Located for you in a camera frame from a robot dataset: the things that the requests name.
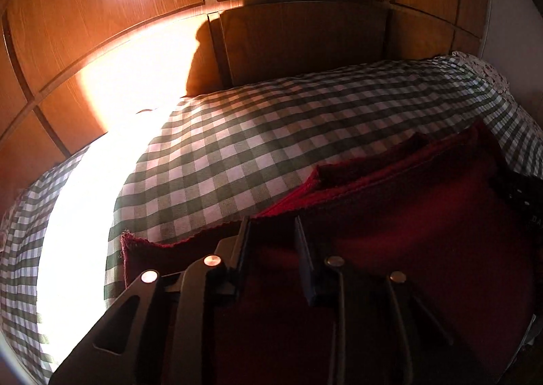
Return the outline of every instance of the wooden headboard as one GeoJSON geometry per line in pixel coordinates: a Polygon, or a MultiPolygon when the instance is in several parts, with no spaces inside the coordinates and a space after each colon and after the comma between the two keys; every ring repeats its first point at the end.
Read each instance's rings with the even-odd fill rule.
{"type": "Polygon", "coordinates": [[[477,53],[487,0],[0,0],[0,212],[126,114],[383,58],[477,53]]]}

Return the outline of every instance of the bed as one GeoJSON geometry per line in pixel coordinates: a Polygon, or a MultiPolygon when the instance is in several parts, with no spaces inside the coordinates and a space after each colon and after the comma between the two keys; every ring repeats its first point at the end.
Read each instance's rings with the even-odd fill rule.
{"type": "Polygon", "coordinates": [[[481,118],[511,169],[541,177],[543,132],[472,56],[381,61],[183,98],[110,131],[4,218],[2,330],[41,383],[123,291],[119,237],[173,243],[254,214],[316,163],[382,152],[481,118]]]}

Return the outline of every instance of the green and white gingham fabric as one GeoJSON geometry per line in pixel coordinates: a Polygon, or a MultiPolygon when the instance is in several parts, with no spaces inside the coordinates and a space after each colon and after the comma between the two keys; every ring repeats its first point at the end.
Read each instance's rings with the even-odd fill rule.
{"type": "MultiPolygon", "coordinates": [[[[453,56],[382,61],[184,98],[117,198],[105,298],[110,303],[124,289],[119,238],[126,229],[153,242],[176,242],[264,209],[317,163],[376,154],[415,131],[442,138],[476,117],[495,134],[512,169],[542,176],[541,130],[453,56]]],[[[53,203],[84,153],[28,190],[0,260],[2,329],[43,383],[54,366],[40,344],[47,335],[37,333],[37,265],[53,203]]]]}
{"type": "Polygon", "coordinates": [[[36,284],[43,238],[55,201],[86,150],[45,172],[21,195],[7,227],[4,252],[0,253],[2,332],[41,383],[46,383],[52,372],[41,346],[45,341],[37,328],[36,284]]]}

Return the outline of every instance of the red blanket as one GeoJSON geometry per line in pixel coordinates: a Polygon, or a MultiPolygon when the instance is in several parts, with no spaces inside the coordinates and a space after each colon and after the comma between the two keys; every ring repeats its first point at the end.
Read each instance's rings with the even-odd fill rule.
{"type": "MultiPolygon", "coordinates": [[[[502,373],[530,322],[534,281],[530,238],[488,185],[499,166],[499,145],[477,123],[443,141],[416,135],[378,156],[317,167],[257,217],[241,300],[216,312],[218,383],[327,381],[333,316],[302,294],[292,236],[300,212],[312,219],[309,234],[327,235],[360,269],[406,273],[487,370],[502,373]]],[[[127,284],[147,269],[184,270],[238,226],[173,246],[125,235],[127,284]]]]}

